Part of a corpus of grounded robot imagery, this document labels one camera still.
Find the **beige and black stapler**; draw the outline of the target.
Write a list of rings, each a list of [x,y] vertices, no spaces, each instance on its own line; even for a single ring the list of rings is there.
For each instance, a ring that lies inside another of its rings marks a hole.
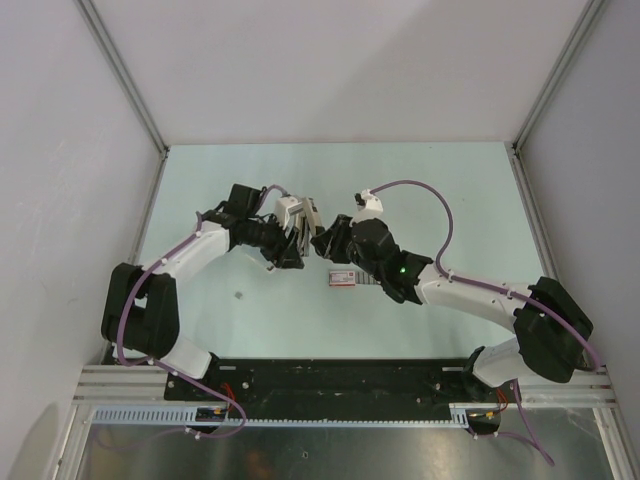
[[[293,225],[298,232],[297,249],[302,257],[310,254],[311,240],[324,231],[320,214],[311,197],[301,197],[293,210]]]

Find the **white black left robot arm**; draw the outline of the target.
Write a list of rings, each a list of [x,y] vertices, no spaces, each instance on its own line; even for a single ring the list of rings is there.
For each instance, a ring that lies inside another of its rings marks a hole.
[[[235,184],[217,207],[197,214],[189,235],[167,253],[144,265],[114,268],[101,334],[114,344],[121,364],[148,363],[186,375],[187,389],[202,400],[219,392],[221,376],[209,368],[211,353],[181,331],[179,289],[237,246],[258,249],[276,269],[303,268],[294,221],[303,201],[283,194],[271,214],[261,215],[270,191]]]

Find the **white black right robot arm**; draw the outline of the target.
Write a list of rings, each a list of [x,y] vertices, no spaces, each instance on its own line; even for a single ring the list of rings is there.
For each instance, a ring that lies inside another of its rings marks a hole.
[[[566,384],[582,369],[593,325],[558,281],[541,277],[533,285],[509,288],[442,273],[431,258],[401,249],[379,219],[355,222],[340,215],[329,228],[312,232],[319,256],[356,265],[393,301],[451,308],[512,333],[469,357],[461,376],[469,399],[484,401],[497,387],[523,377]]]

